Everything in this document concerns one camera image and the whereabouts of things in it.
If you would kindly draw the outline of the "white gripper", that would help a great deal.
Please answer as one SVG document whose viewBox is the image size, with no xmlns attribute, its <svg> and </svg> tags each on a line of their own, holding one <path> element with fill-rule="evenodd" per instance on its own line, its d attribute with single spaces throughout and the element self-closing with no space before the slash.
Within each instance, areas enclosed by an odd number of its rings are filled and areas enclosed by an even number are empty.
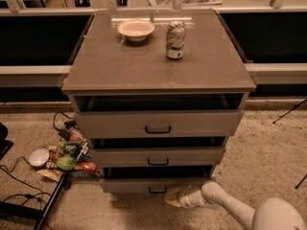
<svg viewBox="0 0 307 230">
<path fill-rule="evenodd" d="M 174 207 L 194 208 L 203 207 L 207 204 L 200 186 L 174 188 L 164 196 L 164 199 Z"/>
</svg>

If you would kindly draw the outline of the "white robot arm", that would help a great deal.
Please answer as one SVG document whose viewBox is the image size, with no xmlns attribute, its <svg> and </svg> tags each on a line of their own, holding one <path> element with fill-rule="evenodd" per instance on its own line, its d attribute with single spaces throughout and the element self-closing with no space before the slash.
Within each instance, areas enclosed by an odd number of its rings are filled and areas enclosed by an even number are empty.
<svg viewBox="0 0 307 230">
<path fill-rule="evenodd" d="M 289 202 L 270 197 L 253 209 L 213 180 L 197 187 L 174 188 L 165 195 L 165 201 L 184 208 L 221 206 L 245 230 L 307 230 L 301 214 Z"/>
</svg>

